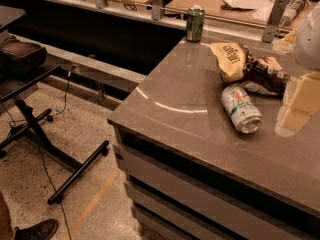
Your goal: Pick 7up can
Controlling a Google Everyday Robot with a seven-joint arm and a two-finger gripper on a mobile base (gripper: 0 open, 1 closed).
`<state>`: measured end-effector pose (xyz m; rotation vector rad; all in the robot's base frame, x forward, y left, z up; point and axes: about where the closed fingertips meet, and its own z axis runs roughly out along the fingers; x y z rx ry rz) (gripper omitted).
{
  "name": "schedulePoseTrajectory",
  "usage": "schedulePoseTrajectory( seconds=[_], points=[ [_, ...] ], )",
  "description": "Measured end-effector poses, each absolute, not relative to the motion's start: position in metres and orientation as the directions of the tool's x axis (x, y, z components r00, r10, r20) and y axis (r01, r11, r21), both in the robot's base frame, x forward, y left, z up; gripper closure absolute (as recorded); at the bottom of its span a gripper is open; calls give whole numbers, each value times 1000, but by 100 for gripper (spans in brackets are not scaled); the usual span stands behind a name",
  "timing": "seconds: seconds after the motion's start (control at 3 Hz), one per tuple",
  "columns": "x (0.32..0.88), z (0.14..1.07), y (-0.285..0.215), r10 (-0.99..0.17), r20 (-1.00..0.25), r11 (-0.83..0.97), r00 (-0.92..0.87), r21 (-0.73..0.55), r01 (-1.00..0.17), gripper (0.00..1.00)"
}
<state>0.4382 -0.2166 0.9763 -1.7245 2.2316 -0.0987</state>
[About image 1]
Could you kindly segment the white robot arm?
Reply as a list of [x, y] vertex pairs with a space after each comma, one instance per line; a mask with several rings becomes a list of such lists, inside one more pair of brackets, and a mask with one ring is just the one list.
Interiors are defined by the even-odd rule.
[[320, 2], [297, 30], [294, 55], [309, 73], [287, 84], [275, 125], [282, 137], [295, 135], [320, 110]]

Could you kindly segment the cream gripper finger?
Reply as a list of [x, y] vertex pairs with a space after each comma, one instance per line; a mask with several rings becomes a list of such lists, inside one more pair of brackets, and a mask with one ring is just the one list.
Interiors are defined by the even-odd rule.
[[293, 78], [286, 86], [275, 132], [281, 137], [298, 133], [320, 110], [320, 72]]

